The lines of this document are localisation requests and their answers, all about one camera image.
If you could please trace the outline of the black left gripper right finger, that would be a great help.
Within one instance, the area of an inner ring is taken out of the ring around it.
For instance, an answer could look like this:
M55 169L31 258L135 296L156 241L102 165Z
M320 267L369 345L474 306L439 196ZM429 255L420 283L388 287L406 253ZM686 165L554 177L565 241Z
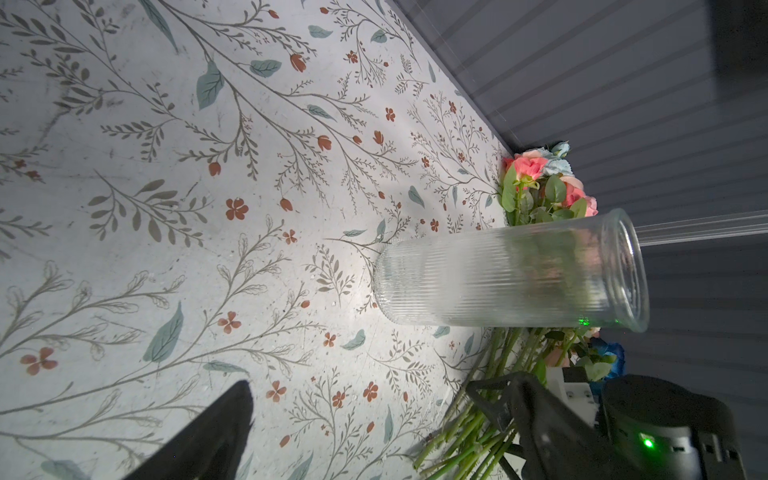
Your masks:
M512 414L529 479L646 479L598 430L597 405L586 383L557 373L543 385L528 373L511 380Z

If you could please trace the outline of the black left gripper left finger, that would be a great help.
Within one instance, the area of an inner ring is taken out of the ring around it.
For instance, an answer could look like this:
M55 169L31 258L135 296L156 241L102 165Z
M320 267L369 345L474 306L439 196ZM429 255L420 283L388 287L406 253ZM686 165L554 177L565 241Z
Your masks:
M127 477L235 479L252 414L249 384L238 381Z

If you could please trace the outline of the blue artificial rose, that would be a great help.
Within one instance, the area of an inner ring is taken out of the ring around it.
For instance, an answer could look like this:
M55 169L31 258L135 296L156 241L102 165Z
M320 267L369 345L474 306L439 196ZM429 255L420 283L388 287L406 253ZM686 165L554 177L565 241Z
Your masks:
M585 370L592 394L600 397L609 380L626 374L624 348L619 343L592 337L584 352L586 355L578 359L576 366Z

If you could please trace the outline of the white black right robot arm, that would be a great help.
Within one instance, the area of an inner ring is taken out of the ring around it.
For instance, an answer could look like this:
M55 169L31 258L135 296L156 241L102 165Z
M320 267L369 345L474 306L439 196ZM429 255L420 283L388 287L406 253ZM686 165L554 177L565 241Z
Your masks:
M651 479L744 479L733 415L713 397L650 376L608 380L601 394L612 445Z

